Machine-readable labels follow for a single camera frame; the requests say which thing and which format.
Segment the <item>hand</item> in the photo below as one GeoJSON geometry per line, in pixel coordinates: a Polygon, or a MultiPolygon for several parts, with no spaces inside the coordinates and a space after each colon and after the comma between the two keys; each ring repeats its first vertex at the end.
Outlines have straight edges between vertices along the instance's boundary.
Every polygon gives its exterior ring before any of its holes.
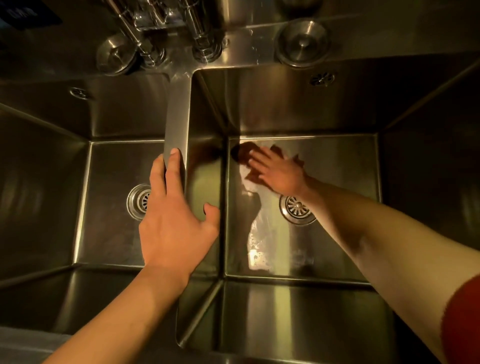
{"type": "Polygon", "coordinates": [[[262,153],[251,150],[252,159],[248,161],[261,173],[259,178],[279,194],[300,197],[307,190],[307,175],[303,168],[285,154],[282,158],[270,148],[261,146],[260,149],[262,153]]]}
{"type": "Polygon", "coordinates": [[[166,268],[186,286],[218,236],[220,210],[205,204],[203,222],[193,215],[183,194],[176,148],[170,153],[167,173],[163,154],[155,159],[150,185],[147,213],[139,226],[145,267],[166,268]]]}

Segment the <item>red sleeve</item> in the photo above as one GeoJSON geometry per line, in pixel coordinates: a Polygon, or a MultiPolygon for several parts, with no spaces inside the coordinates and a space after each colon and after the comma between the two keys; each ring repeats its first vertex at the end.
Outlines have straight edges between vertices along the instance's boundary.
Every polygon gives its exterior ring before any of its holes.
{"type": "Polygon", "coordinates": [[[480,275],[464,283],[450,299],[441,330],[449,363],[480,363],[480,275]]]}

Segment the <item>sink basin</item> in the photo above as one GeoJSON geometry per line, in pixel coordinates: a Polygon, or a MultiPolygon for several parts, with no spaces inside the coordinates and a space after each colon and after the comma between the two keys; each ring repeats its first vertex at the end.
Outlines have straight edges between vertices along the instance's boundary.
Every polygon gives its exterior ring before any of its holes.
{"type": "Polygon", "coordinates": [[[156,345],[212,363],[436,363],[308,206],[246,179],[238,150],[277,146],[479,248],[478,75],[443,88],[476,57],[2,85],[0,326],[73,334],[131,282],[152,161],[178,146],[190,207],[204,219],[204,202],[219,206],[221,232],[156,345]]]}

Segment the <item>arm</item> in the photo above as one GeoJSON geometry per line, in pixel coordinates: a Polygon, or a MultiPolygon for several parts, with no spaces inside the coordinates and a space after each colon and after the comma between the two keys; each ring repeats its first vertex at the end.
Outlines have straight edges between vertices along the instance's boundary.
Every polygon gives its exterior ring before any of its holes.
{"type": "Polygon", "coordinates": [[[268,148],[249,164],[274,191],[314,213],[365,278],[442,362],[440,327],[449,299],[480,273],[480,252],[371,199],[307,176],[268,148]]]}
{"type": "Polygon", "coordinates": [[[218,235],[219,210],[205,204],[204,222],[192,214],[183,195],[177,149],[170,154],[166,183],[164,172],[160,155],[152,166],[148,211],[139,227],[145,267],[46,364],[130,363],[210,249],[218,235]]]}

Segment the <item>sink drain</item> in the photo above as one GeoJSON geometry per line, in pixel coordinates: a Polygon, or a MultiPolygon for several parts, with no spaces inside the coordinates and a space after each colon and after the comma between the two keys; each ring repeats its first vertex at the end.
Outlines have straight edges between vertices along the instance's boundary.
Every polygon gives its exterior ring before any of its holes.
{"type": "Polygon", "coordinates": [[[308,207],[294,196],[280,197],[280,212],[295,225],[308,225],[317,220],[308,207]]]}
{"type": "Polygon", "coordinates": [[[127,197],[127,211],[131,217],[136,220],[142,220],[145,217],[150,192],[149,184],[139,184],[132,188],[127,197]]]}

